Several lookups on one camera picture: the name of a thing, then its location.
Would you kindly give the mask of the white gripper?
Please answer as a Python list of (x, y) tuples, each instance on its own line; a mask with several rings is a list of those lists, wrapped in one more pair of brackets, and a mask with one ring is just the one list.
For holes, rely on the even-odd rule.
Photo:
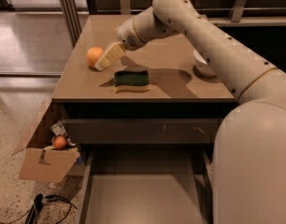
[(134, 21), (134, 18), (130, 18), (117, 28), (117, 38), (120, 42), (112, 42), (107, 46), (95, 63), (98, 71), (103, 71), (114, 64), (124, 56), (126, 50), (135, 51), (146, 45), (137, 35)]

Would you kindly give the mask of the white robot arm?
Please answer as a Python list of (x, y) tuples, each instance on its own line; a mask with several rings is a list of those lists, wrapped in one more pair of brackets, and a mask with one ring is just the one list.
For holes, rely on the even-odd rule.
[(155, 38), (184, 35), (238, 102), (212, 158), (214, 224), (286, 224), (286, 73), (207, 21), (190, 0), (152, 0), (126, 21), (95, 67)]

